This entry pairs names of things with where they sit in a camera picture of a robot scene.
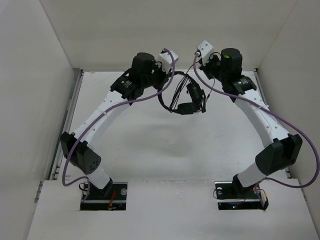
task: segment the white mounting bracket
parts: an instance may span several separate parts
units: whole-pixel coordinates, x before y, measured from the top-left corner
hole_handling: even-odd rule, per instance
[[[212,46],[206,40],[203,40],[197,47],[202,57],[202,65],[205,66],[209,62],[210,56],[215,52],[214,46]]]
[[[173,51],[170,51],[170,52],[171,52],[171,54],[173,55],[174,63],[176,63],[176,62],[178,61],[178,59],[179,59],[178,55],[175,54]],[[164,52],[164,53],[159,54],[159,55],[156,57],[156,61],[162,63],[162,70],[163,70],[166,74],[169,73],[170,69],[171,69],[172,66],[173,66],[172,59],[171,59],[169,53],[167,53],[167,52]]]

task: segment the white floor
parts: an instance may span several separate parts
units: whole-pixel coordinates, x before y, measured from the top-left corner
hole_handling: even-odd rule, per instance
[[[253,72],[244,74],[255,79]],[[119,75],[85,73],[71,132],[100,104]],[[215,87],[221,88],[218,82]],[[168,104],[175,88],[164,93]],[[154,92],[150,88],[145,96]],[[182,96],[181,102],[186,101],[188,96]],[[228,97],[212,94],[206,113],[188,116],[167,112],[157,99],[133,104],[96,149],[113,180],[129,181],[127,210],[79,211],[78,185],[63,187],[60,174],[58,181],[44,183],[29,240],[318,239],[298,189],[263,182],[270,202],[266,212],[218,211],[214,180],[230,181],[262,149],[255,129]],[[67,175],[72,180],[82,173],[70,165]],[[298,184],[284,171],[273,177]]]

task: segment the red wire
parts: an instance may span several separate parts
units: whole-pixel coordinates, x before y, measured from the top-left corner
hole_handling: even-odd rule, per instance
[[[110,199],[110,201],[109,201],[109,208],[112,206],[112,202],[113,202],[113,200],[115,199],[115,196],[116,196],[116,191],[115,190],[113,190],[113,192],[112,192],[112,198]]]

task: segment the white panel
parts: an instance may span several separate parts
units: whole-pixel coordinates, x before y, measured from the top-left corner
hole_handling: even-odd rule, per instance
[[[188,67],[206,39],[258,67],[297,0],[41,0],[73,67],[124,69],[168,48]]]
[[[0,239],[27,236],[73,70],[38,0],[0,3]]]
[[[9,0],[0,0],[0,14],[2,10],[5,9],[5,6],[7,5],[8,2]]]
[[[300,127],[320,150],[320,1],[299,0],[263,61],[259,75],[270,108]],[[315,157],[303,142],[291,168],[305,184],[315,173]],[[320,231],[320,181],[304,189]]]
[[[70,131],[92,114],[121,72],[86,72],[83,76]],[[255,81],[253,72],[244,72]],[[196,79],[194,72],[190,75]],[[164,93],[168,105],[181,76]],[[221,90],[221,84],[215,87]],[[146,89],[143,96],[154,94]],[[182,92],[179,102],[190,102]],[[101,164],[114,181],[132,179],[230,181],[245,170],[264,149],[247,116],[229,97],[211,93],[207,112],[194,115],[170,113],[157,98],[137,102],[124,111],[103,134],[95,148]],[[83,173],[70,165],[70,179]],[[276,178],[286,178],[283,172]]]
[[[79,211],[77,185],[46,181],[28,240],[318,239],[300,190],[263,182],[266,212],[219,211],[214,187],[212,180],[130,181],[126,211]]]

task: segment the white wall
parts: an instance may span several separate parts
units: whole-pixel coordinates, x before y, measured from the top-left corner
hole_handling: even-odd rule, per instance
[[[126,69],[137,52],[179,55],[189,67],[206,39],[257,68],[297,0],[41,0],[74,68]]]
[[[320,151],[320,0],[299,0],[259,68],[273,111],[300,127]],[[301,183],[315,173],[315,157],[304,141],[291,168]],[[320,232],[320,181],[304,189]]]
[[[2,240],[27,235],[72,83],[73,70],[39,0],[0,2]]]

